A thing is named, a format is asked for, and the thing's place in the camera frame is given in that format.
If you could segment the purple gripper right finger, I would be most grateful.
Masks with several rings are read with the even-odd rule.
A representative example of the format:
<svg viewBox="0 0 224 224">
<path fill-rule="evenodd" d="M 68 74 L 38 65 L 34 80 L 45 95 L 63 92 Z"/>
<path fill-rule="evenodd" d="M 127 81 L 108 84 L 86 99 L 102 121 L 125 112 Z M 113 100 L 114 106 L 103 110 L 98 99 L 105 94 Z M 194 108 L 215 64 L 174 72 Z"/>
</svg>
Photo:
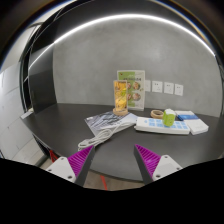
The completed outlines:
<svg viewBox="0 0 224 224">
<path fill-rule="evenodd" d="M 145 185 L 182 169 L 169 155 L 160 156 L 137 144 L 134 145 L 134 156 Z"/>
</svg>

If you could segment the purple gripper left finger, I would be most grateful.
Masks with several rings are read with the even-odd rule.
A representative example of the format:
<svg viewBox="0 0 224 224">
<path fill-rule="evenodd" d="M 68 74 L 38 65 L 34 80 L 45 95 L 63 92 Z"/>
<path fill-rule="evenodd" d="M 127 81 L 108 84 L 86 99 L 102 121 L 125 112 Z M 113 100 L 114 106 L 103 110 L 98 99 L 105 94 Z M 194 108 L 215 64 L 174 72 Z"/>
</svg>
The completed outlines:
<svg viewBox="0 0 224 224">
<path fill-rule="evenodd" d="M 67 181 L 83 186 L 95 155 L 95 147 L 89 146 L 70 157 L 59 157 L 47 171 Z"/>
</svg>

